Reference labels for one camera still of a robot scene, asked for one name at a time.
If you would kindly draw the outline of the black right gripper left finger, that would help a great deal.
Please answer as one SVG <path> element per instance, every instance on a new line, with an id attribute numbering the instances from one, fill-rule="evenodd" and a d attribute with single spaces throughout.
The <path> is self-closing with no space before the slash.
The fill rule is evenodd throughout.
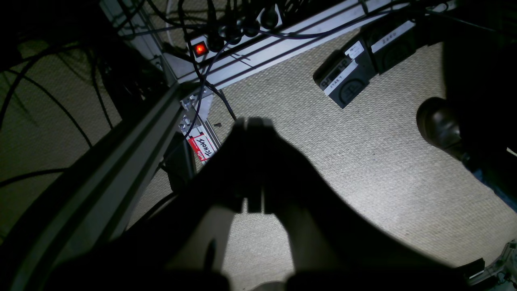
<path id="1" fill-rule="evenodd" d="M 118 238 L 57 267 L 50 291 L 229 290 L 221 273 L 234 215 L 251 188 L 257 117 L 238 119 L 222 148 L 164 208 Z M 242 151 L 252 150 L 245 159 Z"/>

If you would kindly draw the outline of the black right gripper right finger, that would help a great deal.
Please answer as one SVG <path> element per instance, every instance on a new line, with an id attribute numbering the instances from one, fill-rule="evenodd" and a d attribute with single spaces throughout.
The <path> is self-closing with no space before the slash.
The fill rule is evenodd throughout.
<path id="1" fill-rule="evenodd" d="M 287 291 L 463 291 L 454 268 L 408 247 L 345 203 L 266 118 L 250 118 L 264 206 L 288 234 Z"/>

